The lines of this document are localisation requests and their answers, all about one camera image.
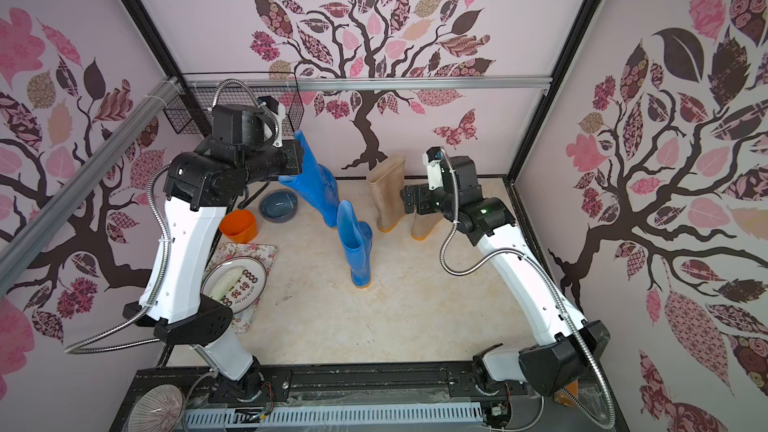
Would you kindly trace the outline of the tall beige rain boot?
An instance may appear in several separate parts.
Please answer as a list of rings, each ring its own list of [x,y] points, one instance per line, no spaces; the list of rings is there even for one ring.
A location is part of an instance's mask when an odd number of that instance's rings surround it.
[[[377,210],[377,228],[390,232],[405,216],[401,191],[405,181],[404,155],[388,157],[376,165],[367,175],[366,181]]]

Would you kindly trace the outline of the blue rain boot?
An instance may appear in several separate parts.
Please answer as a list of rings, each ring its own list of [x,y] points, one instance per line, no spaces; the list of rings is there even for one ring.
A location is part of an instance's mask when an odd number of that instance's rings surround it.
[[[301,173],[295,176],[281,175],[278,182],[295,191],[322,215],[328,227],[335,228],[340,203],[336,179],[325,166],[317,162],[301,130],[294,133],[294,139],[303,151]]]
[[[359,221],[351,202],[343,200],[337,209],[337,231],[352,283],[365,288],[371,281],[371,250],[373,232],[370,225]]]

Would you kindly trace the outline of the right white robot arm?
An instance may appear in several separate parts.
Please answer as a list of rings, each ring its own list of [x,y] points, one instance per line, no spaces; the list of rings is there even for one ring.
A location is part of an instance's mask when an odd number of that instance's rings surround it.
[[[405,186],[401,198],[408,213],[439,214],[450,222],[439,249],[440,266],[453,277],[492,266],[535,340],[525,348],[499,343],[476,354],[472,365],[478,390],[493,395],[517,382],[540,399],[561,392],[597,427],[612,429],[616,404],[598,362],[610,339],[607,328],[599,320],[588,321],[558,289],[506,204],[483,195],[469,157],[432,147],[423,163],[426,183]]]

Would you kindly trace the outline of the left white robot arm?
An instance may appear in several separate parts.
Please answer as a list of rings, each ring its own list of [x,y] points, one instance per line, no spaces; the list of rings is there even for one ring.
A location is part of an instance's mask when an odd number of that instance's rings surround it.
[[[260,382],[254,356],[230,328],[232,310],[202,292],[216,232],[237,198],[255,182],[302,171],[301,145],[283,137],[285,105],[271,95],[248,95],[247,105],[214,99],[211,134],[150,179],[146,194],[161,237],[147,287],[126,306],[124,323],[67,346],[66,353],[101,353],[99,341],[139,325],[152,328],[155,342],[195,348],[241,388]]]

